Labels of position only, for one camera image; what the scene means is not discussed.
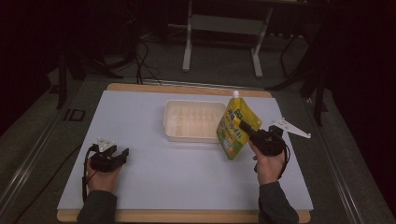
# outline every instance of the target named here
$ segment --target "table leg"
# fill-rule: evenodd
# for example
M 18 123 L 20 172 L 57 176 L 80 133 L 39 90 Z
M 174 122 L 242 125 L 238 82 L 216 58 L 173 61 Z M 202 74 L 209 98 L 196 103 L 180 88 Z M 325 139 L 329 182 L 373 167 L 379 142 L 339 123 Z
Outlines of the table leg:
M 184 60 L 183 60 L 183 72 L 190 71 L 190 61 L 191 61 L 191 17 L 192 17 L 192 0 L 189 0 L 189 15 L 187 18 L 187 43 L 186 49 L 184 50 Z
M 271 7 L 268 10 L 268 13 L 265 17 L 265 21 L 262 22 L 262 29 L 260 30 L 259 33 L 259 40 L 257 42 L 256 48 L 251 49 L 251 57 L 253 60 L 254 72 L 257 78 L 262 77 L 262 67 L 260 66 L 259 52 L 260 52 L 260 48 L 262 47 L 262 41 L 264 40 L 272 12 L 273 12 L 273 8 Z

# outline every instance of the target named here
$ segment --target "white cap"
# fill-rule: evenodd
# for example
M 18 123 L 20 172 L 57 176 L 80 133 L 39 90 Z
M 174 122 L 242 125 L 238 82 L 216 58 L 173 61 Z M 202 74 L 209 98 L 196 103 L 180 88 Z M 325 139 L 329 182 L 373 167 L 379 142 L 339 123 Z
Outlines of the white cap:
M 234 91 L 233 98 L 238 98 L 238 97 L 239 97 L 239 91 Z

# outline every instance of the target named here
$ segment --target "hand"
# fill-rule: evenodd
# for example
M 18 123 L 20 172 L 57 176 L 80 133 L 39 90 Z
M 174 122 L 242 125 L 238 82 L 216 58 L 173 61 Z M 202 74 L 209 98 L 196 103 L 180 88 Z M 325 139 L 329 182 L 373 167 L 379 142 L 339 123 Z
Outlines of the hand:
M 282 151 L 277 156 L 267 157 L 264 156 L 260 150 L 248 141 L 251 149 L 256 154 L 253 160 L 257 161 L 257 177 L 260 185 L 276 182 L 282 172 L 285 163 L 285 152 Z
M 89 158 L 87 164 L 88 174 L 86 176 L 88 181 L 88 189 L 90 191 L 105 190 L 114 194 L 117 177 L 119 176 L 121 167 L 122 166 L 112 172 L 102 173 L 91 168 L 91 158 Z

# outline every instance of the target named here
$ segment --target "drink pouch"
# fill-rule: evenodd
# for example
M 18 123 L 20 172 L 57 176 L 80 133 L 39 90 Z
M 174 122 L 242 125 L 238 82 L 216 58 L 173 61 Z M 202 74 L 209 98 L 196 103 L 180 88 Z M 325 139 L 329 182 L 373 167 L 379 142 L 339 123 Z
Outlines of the drink pouch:
M 219 142 L 228 160 L 235 159 L 249 139 L 248 134 L 239 128 L 241 119 L 250 124 L 254 131 L 258 131 L 262 126 L 262 121 L 248 107 L 245 100 L 239 97 L 239 91 L 234 91 L 217 128 Z

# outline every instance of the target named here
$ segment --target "clear plastic tray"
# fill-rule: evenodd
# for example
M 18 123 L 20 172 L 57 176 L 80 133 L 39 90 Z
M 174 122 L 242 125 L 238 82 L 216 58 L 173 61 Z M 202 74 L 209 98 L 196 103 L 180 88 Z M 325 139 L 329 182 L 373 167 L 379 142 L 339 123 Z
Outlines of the clear plastic tray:
M 163 119 L 168 140 L 218 143 L 216 129 L 226 107 L 217 102 L 169 101 Z

